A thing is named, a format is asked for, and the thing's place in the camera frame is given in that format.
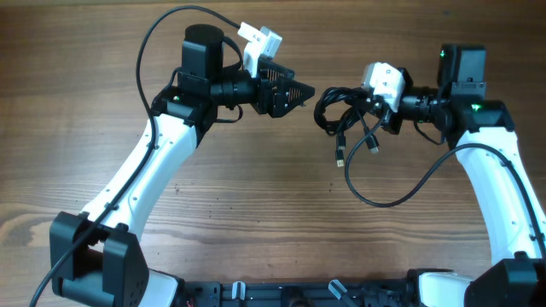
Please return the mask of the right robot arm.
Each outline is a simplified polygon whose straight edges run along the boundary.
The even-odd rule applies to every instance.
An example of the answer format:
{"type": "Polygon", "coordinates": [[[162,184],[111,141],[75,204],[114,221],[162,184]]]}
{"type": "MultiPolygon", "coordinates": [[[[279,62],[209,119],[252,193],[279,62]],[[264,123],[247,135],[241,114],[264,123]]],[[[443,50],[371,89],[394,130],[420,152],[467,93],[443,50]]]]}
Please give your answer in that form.
{"type": "Polygon", "coordinates": [[[485,47],[445,44],[438,88],[418,88],[403,68],[374,62],[362,87],[383,127],[428,123],[447,143],[473,186],[491,246],[491,267],[477,278],[434,269],[416,275],[422,306],[543,306],[545,214],[523,166],[515,124],[502,101],[485,97],[485,47]]]}

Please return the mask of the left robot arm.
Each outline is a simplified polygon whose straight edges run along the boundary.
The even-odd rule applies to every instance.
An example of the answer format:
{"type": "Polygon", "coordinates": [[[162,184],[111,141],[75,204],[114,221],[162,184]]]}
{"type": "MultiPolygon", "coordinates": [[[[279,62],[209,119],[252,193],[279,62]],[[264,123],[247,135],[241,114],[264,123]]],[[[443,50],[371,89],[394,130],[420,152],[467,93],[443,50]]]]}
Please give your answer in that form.
{"type": "Polygon", "coordinates": [[[186,29],[182,61],[146,106],[137,145],[108,185],[78,214],[61,212],[49,229],[55,295],[89,306],[214,306],[218,287],[188,287],[149,268],[140,241],[166,185],[219,121],[218,109],[250,105],[280,118],[314,95],[275,63],[282,38],[267,27],[237,27],[247,42],[238,62],[223,64],[232,41],[212,25],[186,29]]]}

